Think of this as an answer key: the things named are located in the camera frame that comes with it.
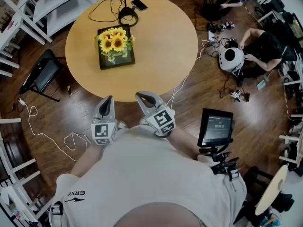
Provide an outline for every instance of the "shoe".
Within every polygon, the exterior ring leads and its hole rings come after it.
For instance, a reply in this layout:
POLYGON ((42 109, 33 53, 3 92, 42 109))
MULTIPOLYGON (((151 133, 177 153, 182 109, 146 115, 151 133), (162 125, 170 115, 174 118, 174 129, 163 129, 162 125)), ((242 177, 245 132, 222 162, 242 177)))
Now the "shoe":
POLYGON ((127 129, 127 124, 124 121, 118 123, 118 129, 127 129))
POLYGON ((148 125, 147 121, 144 118, 142 118, 140 120, 140 125, 143 125, 143 124, 148 125))
POLYGON ((243 80, 244 80, 244 77, 243 77, 243 75, 240 73, 239 76, 236 77, 237 87, 242 87, 243 80))

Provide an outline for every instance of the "round wooden table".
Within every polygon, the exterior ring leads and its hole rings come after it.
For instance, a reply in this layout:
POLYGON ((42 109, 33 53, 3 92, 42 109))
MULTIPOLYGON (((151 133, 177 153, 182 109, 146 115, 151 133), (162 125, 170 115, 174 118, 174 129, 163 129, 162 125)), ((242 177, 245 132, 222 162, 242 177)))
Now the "round wooden table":
POLYGON ((282 190, 283 183, 287 176, 287 166, 283 165, 275 174, 273 179, 270 181, 268 187, 263 193, 260 201, 257 203, 255 215, 260 215, 267 210, 270 205, 274 202, 280 191, 282 190))
MULTIPOLYGON (((132 7, 131 1, 127 0, 129 7, 132 7)), ((73 24, 65 46, 66 61, 73 77, 89 92, 99 97, 112 95, 121 102, 135 101, 138 91, 161 95, 178 85, 194 66, 198 39, 188 16, 168 0, 141 1, 148 9, 136 9, 139 22, 130 28, 136 38, 136 63, 133 65, 100 69, 98 45, 93 37, 98 29, 118 25, 118 21, 101 23, 88 19, 88 14, 100 1, 90 6, 73 24)), ((114 12, 119 5, 119 1, 114 1, 114 12)), ((114 20, 110 1, 100 4, 91 18, 114 20)))

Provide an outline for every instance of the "smartphone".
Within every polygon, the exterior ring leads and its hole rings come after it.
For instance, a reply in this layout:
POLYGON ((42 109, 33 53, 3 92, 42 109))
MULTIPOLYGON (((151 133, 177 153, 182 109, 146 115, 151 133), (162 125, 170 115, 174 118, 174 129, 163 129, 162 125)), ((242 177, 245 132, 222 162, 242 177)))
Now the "smartphone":
POLYGON ((144 3, 142 3, 140 0, 134 0, 132 1, 132 4, 136 6, 139 9, 139 11, 143 11, 147 9, 147 6, 144 3))

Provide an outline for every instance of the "black lamp base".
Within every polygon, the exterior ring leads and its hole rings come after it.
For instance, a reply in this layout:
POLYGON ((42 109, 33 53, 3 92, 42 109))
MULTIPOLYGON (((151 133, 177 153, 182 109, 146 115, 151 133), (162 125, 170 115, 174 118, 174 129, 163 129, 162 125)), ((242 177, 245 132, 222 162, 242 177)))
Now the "black lamp base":
POLYGON ((124 7, 121 9, 119 16, 118 16, 119 24, 124 25, 124 23, 122 23, 121 20, 126 16, 132 16, 136 20, 132 25, 129 25, 130 27, 135 26, 138 23, 139 18, 138 18, 138 15, 136 14, 136 12, 132 8, 124 7))

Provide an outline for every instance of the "hand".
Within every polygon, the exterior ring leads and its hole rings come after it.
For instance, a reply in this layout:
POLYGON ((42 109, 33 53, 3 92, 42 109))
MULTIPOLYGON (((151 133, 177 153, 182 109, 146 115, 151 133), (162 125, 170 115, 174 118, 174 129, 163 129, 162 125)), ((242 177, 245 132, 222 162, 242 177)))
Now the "hand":
POLYGON ((255 61, 256 57, 251 54, 246 54, 246 55, 244 55, 244 59, 247 61, 255 61))
POLYGON ((243 48, 244 48, 244 42, 243 42, 243 41, 241 41, 241 42, 238 44, 238 48, 239 48, 240 50, 243 50, 243 48))
POLYGON ((227 7, 228 7, 228 5, 227 5, 226 3, 222 3, 222 4, 221 4, 221 8, 222 8, 222 9, 225 9, 225 8, 227 8, 227 7))

